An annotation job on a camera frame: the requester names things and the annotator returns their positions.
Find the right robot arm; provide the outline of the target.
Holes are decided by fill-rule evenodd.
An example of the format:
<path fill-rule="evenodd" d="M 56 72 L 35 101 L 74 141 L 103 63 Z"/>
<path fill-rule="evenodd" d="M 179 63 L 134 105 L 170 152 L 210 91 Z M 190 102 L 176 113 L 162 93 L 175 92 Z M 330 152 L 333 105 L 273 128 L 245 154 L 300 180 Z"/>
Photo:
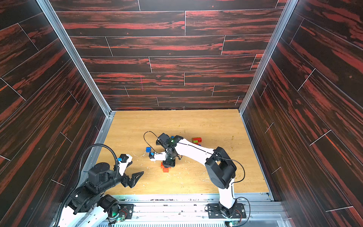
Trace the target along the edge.
<path fill-rule="evenodd" d="M 234 198 L 233 183 L 237 166 L 223 148 L 204 148 L 181 136 L 171 138 L 165 133 L 158 137 L 156 145 L 162 146 L 164 152 L 155 153 L 149 158 L 152 161 L 162 161 L 165 168 L 175 167 L 175 159 L 182 156 L 202 164 L 219 191 L 217 211 L 226 218 L 234 215 L 237 199 Z"/>

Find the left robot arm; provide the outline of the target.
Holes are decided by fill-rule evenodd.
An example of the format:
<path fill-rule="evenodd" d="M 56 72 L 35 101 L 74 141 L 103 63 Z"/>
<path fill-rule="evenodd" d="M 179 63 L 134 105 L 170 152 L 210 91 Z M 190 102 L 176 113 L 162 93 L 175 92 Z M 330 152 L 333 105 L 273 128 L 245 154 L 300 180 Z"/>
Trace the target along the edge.
<path fill-rule="evenodd" d="M 143 175 L 141 171 L 129 177 L 111 170 L 108 163 L 96 164 L 88 171 L 88 179 L 62 203 L 54 226 L 95 227 L 106 219 L 110 224 L 124 221 L 127 208 L 122 208 L 116 198 L 104 193 L 118 184 L 133 188 Z"/>

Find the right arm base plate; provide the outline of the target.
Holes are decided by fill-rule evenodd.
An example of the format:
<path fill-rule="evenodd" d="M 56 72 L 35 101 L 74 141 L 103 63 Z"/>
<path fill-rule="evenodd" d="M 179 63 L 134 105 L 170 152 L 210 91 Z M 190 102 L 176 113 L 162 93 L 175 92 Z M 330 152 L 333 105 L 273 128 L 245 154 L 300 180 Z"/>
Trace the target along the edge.
<path fill-rule="evenodd" d="M 231 208 L 226 208 L 220 203 L 209 203 L 205 207 L 209 218 L 247 218 L 244 205 L 242 203 L 235 203 Z"/>

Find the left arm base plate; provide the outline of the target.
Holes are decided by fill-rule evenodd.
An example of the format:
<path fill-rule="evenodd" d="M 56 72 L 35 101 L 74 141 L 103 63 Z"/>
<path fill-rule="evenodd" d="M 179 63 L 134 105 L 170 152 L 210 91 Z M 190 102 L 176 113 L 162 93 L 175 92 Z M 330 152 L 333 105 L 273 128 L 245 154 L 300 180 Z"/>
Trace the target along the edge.
<path fill-rule="evenodd" d="M 118 204 L 118 207 L 111 208 L 110 220 L 124 221 L 131 219 L 134 212 L 134 204 Z"/>

